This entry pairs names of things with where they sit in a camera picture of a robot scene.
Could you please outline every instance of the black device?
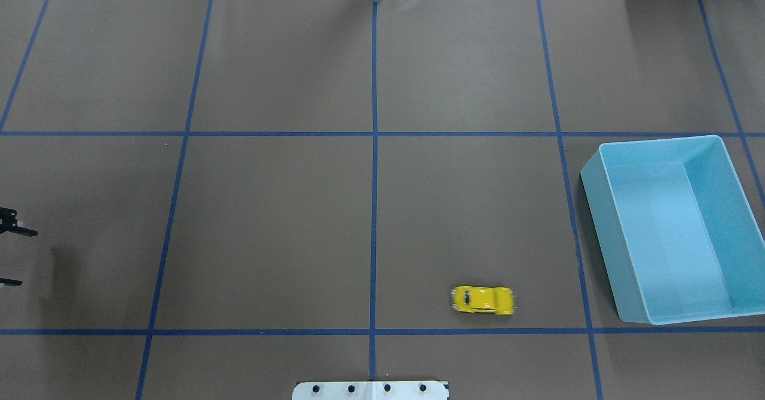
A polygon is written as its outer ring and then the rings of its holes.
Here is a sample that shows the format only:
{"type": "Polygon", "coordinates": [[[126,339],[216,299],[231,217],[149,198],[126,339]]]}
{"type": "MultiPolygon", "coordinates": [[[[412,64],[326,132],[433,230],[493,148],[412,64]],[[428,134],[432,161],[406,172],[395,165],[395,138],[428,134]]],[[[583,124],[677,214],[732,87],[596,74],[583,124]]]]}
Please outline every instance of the black device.
{"type": "Polygon", "coordinates": [[[19,220],[16,219],[16,210],[0,207],[0,234],[12,232],[21,234],[21,236],[35,237],[38,232],[19,226],[19,220]]]}
{"type": "MultiPolygon", "coordinates": [[[[16,214],[17,212],[14,209],[0,207],[0,234],[4,232],[12,232],[14,234],[19,234],[20,236],[35,237],[38,232],[30,230],[29,228],[20,227],[19,220],[16,219],[16,214]]],[[[7,286],[19,286],[22,284],[22,281],[0,277],[0,283],[7,286]]]]}

